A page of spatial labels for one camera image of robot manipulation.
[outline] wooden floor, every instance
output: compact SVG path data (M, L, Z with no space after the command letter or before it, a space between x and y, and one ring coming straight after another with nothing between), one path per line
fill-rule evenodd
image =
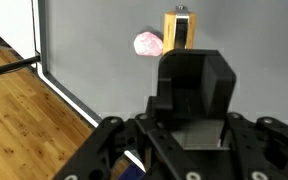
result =
M52 179L91 132L28 69L0 76L0 179Z

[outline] black cable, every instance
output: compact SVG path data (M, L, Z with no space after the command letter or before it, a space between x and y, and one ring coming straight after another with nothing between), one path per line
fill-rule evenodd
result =
M35 56L29 59L19 60L19 61L15 61L6 65L0 66L0 75L18 71L26 66L37 63L39 61L40 61L40 56Z

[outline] screw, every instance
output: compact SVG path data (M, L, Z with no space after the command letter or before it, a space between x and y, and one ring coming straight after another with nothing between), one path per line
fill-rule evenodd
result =
M180 5L180 6L177 6L177 8L178 8L179 10L183 10L183 9L185 8L185 6Z
M142 119L142 120L147 119L147 115L146 114L141 114L140 115L140 119Z
M232 113L233 118L235 119L239 119L241 118L241 115L237 114L237 113Z
M112 124L117 123L117 122L118 122L118 119L112 119L112 120L111 120L111 123L112 123Z
M64 180L78 180L78 177L74 174L66 176Z
M273 122L273 120L271 118L265 118L264 122L267 124L271 124Z
M260 171L254 171L252 173L252 179L253 180L268 180L268 177L266 176L266 174Z
M189 172L186 174L186 180L201 180L201 176L196 172Z
M159 128L164 128L164 124L163 124L162 122L158 122L158 123L157 123L157 126L158 126Z

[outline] white wall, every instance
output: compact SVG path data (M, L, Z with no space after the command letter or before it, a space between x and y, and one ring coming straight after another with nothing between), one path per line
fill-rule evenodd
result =
M23 58L35 56L33 34L31 1L0 0L0 36Z

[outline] pink object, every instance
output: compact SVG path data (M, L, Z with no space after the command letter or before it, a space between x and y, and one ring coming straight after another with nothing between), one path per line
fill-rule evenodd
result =
M144 32L136 36L134 48L141 56L159 56L163 51L163 42L150 32Z

